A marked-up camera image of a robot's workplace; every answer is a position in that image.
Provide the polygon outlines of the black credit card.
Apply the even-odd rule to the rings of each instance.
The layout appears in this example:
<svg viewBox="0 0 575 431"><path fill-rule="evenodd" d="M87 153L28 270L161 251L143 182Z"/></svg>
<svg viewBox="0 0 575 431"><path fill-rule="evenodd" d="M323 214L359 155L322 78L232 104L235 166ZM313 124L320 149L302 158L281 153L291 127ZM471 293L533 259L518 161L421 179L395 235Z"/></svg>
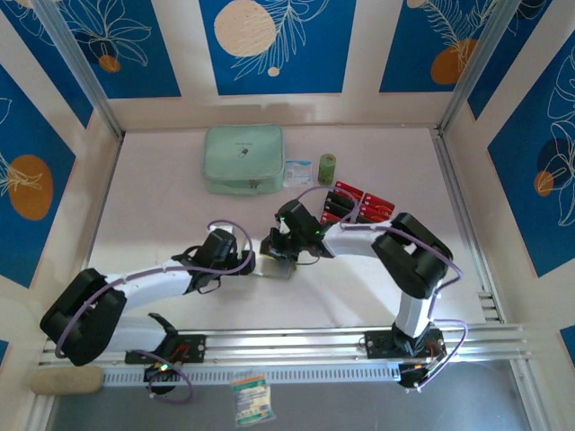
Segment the black credit card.
<svg viewBox="0 0 575 431"><path fill-rule="evenodd" d="M340 207L345 207L347 209L353 209L355 206L355 202L353 199L346 196L342 196L341 194L333 191L330 191L327 194L326 201L334 205L338 205Z"/></svg>
<svg viewBox="0 0 575 431"><path fill-rule="evenodd" d="M339 217L339 219L342 219L351 212L351 209L343 207L337 203L328 201L324 204L323 211L333 216L337 216Z"/></svg>

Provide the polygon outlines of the green orange plastic packet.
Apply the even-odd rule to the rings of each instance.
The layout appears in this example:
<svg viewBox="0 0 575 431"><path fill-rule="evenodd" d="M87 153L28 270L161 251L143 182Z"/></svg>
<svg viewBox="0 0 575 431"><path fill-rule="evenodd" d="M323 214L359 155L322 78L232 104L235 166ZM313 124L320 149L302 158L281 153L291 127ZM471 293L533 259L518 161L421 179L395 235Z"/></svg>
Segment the green orange plastic packet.
<svg viewBox="0 0 575 431"><path fill-rule="evenodd" d="M250 427L275 419L271 390L264 374L256 374L231 383L234 395L234 422Z"/></svg>

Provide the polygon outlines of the white blue sachet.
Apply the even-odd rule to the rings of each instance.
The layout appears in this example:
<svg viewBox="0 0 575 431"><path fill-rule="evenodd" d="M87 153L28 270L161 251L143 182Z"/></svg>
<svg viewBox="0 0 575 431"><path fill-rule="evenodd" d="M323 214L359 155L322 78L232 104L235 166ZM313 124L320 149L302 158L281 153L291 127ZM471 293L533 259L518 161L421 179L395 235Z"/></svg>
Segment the white blue sachet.
<svg viewBox="0 0 575 431"><path fill-rule="evenodd" d="M304 188L312 187L313 185L313 164L311 161L286 161L283 181L285 188Z"/></svg>

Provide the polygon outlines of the mint green zip pouch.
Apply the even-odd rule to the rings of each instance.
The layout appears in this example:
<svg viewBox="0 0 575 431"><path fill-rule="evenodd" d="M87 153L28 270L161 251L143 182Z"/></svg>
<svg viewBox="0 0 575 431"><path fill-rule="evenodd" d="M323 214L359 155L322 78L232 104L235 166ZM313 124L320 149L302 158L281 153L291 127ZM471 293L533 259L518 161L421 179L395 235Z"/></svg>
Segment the mint green zip pouch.
<svg viewBox="0 0 575 431"><path fill-rule="evenodd" d="M285 146L278 125L223 125L206 132L202 174L211 193L276 193L283 188L284 170Z"/></svg>

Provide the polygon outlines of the aluminium mounting rail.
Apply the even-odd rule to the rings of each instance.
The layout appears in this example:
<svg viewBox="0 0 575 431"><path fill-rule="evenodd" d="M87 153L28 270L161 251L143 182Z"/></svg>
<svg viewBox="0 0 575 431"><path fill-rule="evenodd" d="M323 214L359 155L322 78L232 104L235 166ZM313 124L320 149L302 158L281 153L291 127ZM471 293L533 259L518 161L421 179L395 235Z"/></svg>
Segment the aluminium mounting rail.
<svg viewBox="0 0 575 431"><path fill-rule="evenodd" d="M397 364L428 364L446 357L452 361L478 362L529 359L532 348L521 326L472 324L463 330L457 323L438 327L447 355L427 359L369 359L364 333L387 327L291 329L291 330L199 330L179 335L204 334L203 365L303 365L347 364L378 361Z"/></svg>

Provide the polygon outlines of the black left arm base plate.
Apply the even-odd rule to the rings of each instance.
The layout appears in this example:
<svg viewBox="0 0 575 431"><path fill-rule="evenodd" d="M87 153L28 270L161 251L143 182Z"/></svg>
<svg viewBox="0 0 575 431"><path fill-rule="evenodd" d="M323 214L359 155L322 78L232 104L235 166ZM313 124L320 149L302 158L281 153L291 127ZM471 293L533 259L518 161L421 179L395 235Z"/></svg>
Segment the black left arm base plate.
<svg viewBox="0 0 575 431"><path fill-rule="evenodd" d="M206 353L204 334L167 337L152 353L171 363L200 364Z"/></svg>

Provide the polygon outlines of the black connector module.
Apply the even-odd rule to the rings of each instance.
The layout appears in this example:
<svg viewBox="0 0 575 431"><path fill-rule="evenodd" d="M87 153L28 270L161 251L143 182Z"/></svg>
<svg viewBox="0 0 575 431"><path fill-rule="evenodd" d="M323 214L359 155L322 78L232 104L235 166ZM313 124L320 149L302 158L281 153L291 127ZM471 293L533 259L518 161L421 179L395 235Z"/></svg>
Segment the black connector module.
<svg viewBox="0 0 575 431"><path fill-rule="evenodd" d="M406 390L417 390L424 384L430 373L428 364L407 364L399 365L400 381L399 384Z"/></svg>
<svg viewBox="0 0 575 431"><path fill-rule="evenodd" d="M144 371L144 383L153 395L165 395L175 388L180 380L178 373L169 365L159 362L150 365Z"/></svg>

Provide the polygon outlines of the red packets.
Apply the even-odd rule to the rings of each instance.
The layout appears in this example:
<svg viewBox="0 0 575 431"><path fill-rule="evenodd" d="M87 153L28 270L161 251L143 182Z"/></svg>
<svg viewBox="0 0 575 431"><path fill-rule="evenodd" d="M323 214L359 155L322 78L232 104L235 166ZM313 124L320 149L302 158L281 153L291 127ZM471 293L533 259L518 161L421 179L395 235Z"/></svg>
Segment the red packets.
<svg viewBox="0 0 575 431"><path fill-rule="evenodd" d="M358 204L357 215L347 219L348 223L373 224L382 223L392 218L395 204L376 195L366 193L349 184L336 181L335 189L330 190L324 201L320 222L331 224L339 222L344 216L354 211Z"/></svg>

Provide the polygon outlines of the olive green card holder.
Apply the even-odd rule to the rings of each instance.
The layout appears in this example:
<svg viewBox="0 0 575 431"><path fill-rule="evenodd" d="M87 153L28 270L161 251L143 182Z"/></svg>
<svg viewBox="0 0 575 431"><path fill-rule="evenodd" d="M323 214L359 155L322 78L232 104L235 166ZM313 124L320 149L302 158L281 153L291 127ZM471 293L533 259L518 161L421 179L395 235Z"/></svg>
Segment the olive green card holder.
<svg viewBox="0 0 575 431"><path fill-rule="evenodd" d="M291 260L263 256L256 259L252 274L264 278L290 279L295 270L296 265Z"/></svg>

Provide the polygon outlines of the aluminium side rail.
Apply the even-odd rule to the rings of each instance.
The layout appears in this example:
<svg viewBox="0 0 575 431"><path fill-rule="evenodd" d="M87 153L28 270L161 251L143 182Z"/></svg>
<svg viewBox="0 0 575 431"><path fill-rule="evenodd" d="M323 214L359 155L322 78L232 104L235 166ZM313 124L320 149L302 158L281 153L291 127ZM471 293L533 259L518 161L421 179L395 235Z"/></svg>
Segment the aluminium side rail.
<svg viewBox="0 0 575 431"><path fill-rule="evenodd" d="M474 277L477 279L473 285L478 288L478 296L485 320L489 323L506 323L507 319L501 309L500 298L491 269L473 227L472 218L464 199L464 191L457 178L456 166L449 153L447 142L437 128L432 128L430 134L464 249L473 264Z"/></svg>
<svg viewBox="0 0 575 431"><path fill-rule="evenodd" d="M88 268L124 141L125 136L122 136L115 145L110 159L102 164L104 171L98 189L95 191L95 196L91 198L84 229L80 234L76 256L70 270L69 281L72 281L82 269Z"/></svg>

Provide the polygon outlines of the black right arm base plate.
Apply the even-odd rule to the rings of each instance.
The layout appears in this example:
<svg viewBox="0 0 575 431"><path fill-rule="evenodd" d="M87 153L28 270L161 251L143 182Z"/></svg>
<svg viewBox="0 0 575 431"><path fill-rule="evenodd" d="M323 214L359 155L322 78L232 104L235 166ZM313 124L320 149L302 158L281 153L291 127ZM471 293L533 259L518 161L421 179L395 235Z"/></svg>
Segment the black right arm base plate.
<svg viewBox="0 0 575 431"><path fill-rule="evenodd" d="M438 328L425 330L413 339L395 329L370 330L364 333L369 359L443 358L447 350L443 333Z"/></svg>

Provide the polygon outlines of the beige foam block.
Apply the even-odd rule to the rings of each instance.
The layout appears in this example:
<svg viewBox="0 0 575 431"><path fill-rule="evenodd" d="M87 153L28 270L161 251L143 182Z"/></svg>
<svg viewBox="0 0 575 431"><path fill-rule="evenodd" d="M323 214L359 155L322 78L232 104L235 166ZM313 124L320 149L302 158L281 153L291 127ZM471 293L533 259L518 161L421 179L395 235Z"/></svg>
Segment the beige foam block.
<svg viewBox="0 0 575 431"><path fill-rule="evenodd" d="M29 387L36 395L85 395L98 392L103 380L99 366L42 368L32 376Z"/></svg>

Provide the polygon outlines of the grey metal panel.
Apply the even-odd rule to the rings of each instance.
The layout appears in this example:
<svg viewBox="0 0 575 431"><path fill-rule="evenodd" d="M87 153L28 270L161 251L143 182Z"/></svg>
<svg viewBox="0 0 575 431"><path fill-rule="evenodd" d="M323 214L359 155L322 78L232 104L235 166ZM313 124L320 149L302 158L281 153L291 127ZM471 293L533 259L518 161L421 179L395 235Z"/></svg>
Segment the grey metal panel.
<svg viewBox="0 0 575 431"><path fill-rule="evenodd" d="M229 386L200 386L184 406L106 388L57 398L46 431L531 431L518 396L487 382L436 382L420 394L385 383L275 385L275 418L254 427L236 426Z"/></svg>

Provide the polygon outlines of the green cylinder can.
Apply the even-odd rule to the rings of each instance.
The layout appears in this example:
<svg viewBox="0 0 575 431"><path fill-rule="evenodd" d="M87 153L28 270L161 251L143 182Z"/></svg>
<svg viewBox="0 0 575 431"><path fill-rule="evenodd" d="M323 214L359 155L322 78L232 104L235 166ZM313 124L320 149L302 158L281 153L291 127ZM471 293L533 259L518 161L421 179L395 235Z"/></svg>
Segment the green cylinder can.
<svg viewBox="0 0 575 431"><path fill-rule="evenodd" d="M321 186L332 185L337 158L334 154L323 154L320 157L318 168L318 184Z"/></svg>

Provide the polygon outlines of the aluminium frame post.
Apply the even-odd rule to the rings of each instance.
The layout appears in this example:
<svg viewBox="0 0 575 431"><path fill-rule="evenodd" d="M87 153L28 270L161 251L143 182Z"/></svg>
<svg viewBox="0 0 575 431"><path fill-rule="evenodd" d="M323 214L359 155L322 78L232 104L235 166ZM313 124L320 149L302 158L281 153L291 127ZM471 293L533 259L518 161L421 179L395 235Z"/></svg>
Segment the aluminium frame post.
<svg viewBox="0 0 575 431"><path fill-rule="evenodd" d="M493 16L487 21L475 49L455 86L449 103L437 124L437 132L440 136L444 137L454 124L489 63L495 48L499 45L520 3L521 0L497 0Z"/></svg>
<svg viewBox="0 0 575 431"><path fill-rule="evenodd" d="M30 0L32 9L84 95L98 112L104 124L121 143L125 131L117 120L99 80L81 50L62 14L51 0Z"/></svg>

